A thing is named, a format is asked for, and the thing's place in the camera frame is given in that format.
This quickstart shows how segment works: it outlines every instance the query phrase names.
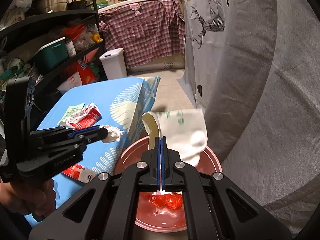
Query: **deer illustration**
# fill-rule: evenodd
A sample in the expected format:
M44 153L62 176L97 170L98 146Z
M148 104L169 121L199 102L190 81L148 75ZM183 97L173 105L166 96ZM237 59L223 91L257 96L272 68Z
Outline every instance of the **deer illustration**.
M199 49L202 46L202 39L205 36L207 31L212 32L223 32L225 27L225 17L223 15L222 5L220 0L209 0L209 6L210 6L210 20L205 21L203 17L201 17L198 14L198 11L196 8L191 6L192 13L190 18L193 14L196 15L195 20L198 20L202 25L202 31L198 37L200 37L200 40L198 41L196 38L193 38L199 45Z

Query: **dark hole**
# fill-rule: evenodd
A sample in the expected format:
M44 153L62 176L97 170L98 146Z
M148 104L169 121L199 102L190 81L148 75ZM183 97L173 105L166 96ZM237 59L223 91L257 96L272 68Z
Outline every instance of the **dark hole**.
M201 85L198 85L198 92L199 92L200 96L202 96L202 86Z
M84 217L85 212L93 198L95 190L89 190L85 195L82 196L77 202L75 202L63 216L76 222L80 223Z
M240 198L233 190L227 189L226 192L236 212L238 220L241 223L247 222L258 215L257 212L246 201Z

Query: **blue tablecloth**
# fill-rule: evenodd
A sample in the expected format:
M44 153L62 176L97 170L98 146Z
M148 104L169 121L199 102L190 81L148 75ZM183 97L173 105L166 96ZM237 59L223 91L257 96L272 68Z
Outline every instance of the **blue tablecloth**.
M102 114L96 125L110 124L125 131L125 134L120 142L106 144L99 141L88 145L84 159L79 164L97 173L106 171L112 174L123 150L139 139L143 129L141 115L151 110L159 81L159 77L130 77L73 88L55 104L38 130L57 127L69 106L95 103ZM83 186L83 183L75 182L62 174L53 179L57 208ZM32 215L26 218L32 226L37 224Z

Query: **white lid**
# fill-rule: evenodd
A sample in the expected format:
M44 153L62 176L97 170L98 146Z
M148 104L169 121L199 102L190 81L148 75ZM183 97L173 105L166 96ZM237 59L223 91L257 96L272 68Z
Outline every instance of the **white lid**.
M104 60L104 59L107 59L107 58L112 58L112 57L118 56L120 53L123 53L123 52L124 52L123 48L112 49L112 50L107 51L103 55L101 55L101 57L99 59L100 60Z
M55 44L56 42L62 41L62 40L64 40L64 39L65 39L65 37L60 38L60 39L58 39L58 40L55 40L55 41L53 41L53 42L50 42L50 43L42 46L40 49L37 50L37 52L34 54L34 56L35 56L39 51L43 50L44 48L46 48L46 47L48 47L48 46L50 46L50 45L52 45L52 44Z

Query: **human hand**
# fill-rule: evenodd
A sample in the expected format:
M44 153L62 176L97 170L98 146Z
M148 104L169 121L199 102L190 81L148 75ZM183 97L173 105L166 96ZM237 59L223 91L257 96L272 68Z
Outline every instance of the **human hand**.
M27 182L13 181L0 182L0 202L12 213L28 215L35 213L38 216L49 216L56 209L56 193L53 190L53 179L49 179L40 186L40 189ZM27 202L34 204L30 210Z

